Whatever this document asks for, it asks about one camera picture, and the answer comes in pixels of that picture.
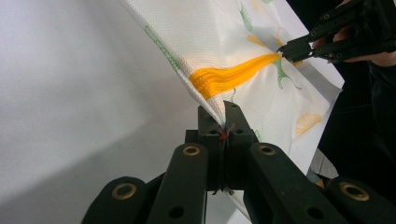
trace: yellow pattern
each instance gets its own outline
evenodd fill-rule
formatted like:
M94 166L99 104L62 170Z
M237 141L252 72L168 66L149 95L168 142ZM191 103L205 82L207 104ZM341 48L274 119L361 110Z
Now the yellow pattern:
M300 65L302 63L303 63L303 61L298 61L298 62L293 63L293 66L296 67L296 66L298 66L298 65Z
M255 11L260 11L262 9L262 3L259 0L250 0L250 4Z
M264 66L280 58L279 54L272 53L251 59L232 68L201 68L193 72L189 76L189 80L207 100L243 84Z
M276 43L277 43L280 47L284 46L283 42L282 42L278 37L276 37L276 36L274 36L274 35L272 35L272 37L273 37L273 39L276 41Z
M248 35L248 36L247 36L247 39L248 39L250 42L253 42L253 43L255 43L255 44L258 44L258 45L260 45L260 46L265 47L265 45L264 45L264 44L260 41L260 39L257 38L255 35Z
M301 118L297 119L296 134L300 135L305 133L310 128L321 122L322 116L319 114L305 114Z

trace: yellow stripe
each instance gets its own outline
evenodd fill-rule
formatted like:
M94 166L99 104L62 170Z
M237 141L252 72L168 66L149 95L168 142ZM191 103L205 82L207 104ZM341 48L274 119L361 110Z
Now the yellow stripe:
M279 54L272 53L251 59L232 68L201 68L193 72L189 80L207 100L243 84L264 66L280 58Z
M276 43L277 43L279 46L284 46L283 42L282 42L278 37L275 37L275 36L273 36L273 35L272 35L272 37L273 37L273 39L276 41Z
M258 45L260 45L260 46L265 47L265 45L264 45L264 44L260 41L260 39L257 38L255 35L248 35L248 36L247 36L247 39L248 39L250 42L253 42L253 43L255 43L255 44L258 44Z

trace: white wall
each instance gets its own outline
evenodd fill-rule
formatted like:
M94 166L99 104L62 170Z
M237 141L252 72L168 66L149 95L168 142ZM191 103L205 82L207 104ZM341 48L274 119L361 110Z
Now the white wall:
M79 223L165 171L198 104L120 1L0 1L0 223ZM234 206L209 196L206 223Z

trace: green leaf print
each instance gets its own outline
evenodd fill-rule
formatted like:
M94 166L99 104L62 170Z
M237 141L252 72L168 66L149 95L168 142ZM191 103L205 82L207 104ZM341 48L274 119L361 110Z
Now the green leaf print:
M259 130L255 130L254 133L256 134L257 140L259 140L259 142L262 142L262 137L260 136Z
M277 85L279 85L279 88L283 90L282 78L286 77L286 78L290 79L290 81L293 83L293 86L296 89L300 90L301 87L297 87L294 84L293 80L288 75L286 75L285 71L283 71L281 62L282 62L281 59L274 61L274 65L276 66L276 69L277 69Z
M245 9L244 5L241 3L241 9L239 10L241 12L242 20L244 21L245 28L247 30L251 31L253 29L253 26L251 25L251 19L248 15L247 10Z
M146 31L146 34L148 34L148 36L152 39L152 41L154 41L154 43L157 45L157 47L160 48L160 50L163 52L163 55L165 55L166 59L172 65L173 69L175 69L175 71L180 70L176 60L172 57L172 55L165 48L165 46L160 41L160 39L158 39L158 37L151 31L151 29L148 26L145 27L145 31Z

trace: black plastic part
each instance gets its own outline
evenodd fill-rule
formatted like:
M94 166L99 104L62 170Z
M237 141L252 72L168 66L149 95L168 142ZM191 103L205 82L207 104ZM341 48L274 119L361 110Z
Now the black plastic part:
M112 196L113 190L121 184L135 185L130 198L120 200ZM143 223L148 189L143 181L132 177L121 177L108 183L88 209L83 224L95 223Z
M186 130L184 143L197 143L197 142L198 142L198 130Z
M320 17L310 33L293 39L278 51L291 62L317 57L339 63L344 60L396 50L396 6L393 0L351 0ZM331 38L344 27L354 29L348 40L311 49L309 43Z
M273 211L271 223L347 223L279 147L254 144L248 165ZM257 216L254 212L249 210L249 215Z
M328 198L350 223L396 222L396 207L358 180L337 177L326 189Z
M275 214L265 197L260 192L256 181L250 179L244 191L244 204L247 208L250 221L254 224L274 223L274 217L282 218L283 223L291 223L289 217Z
M256 134L248 125L241 108L231 102L224 102L226 111L226 130L228 131L225 157L224 179L228 189L244 189L247 183L248 149L259 142Z
M222 145L219 140L219 132L221 127L210 116L206 110L198 107L198 136L197 143L205 146L208 151L208 167L207 174L207 190L217 191L224 188L222 181ZM193 137L186 137L186 140L193 139Z
M202 145L175 150L147 223L205 223L207 160Z

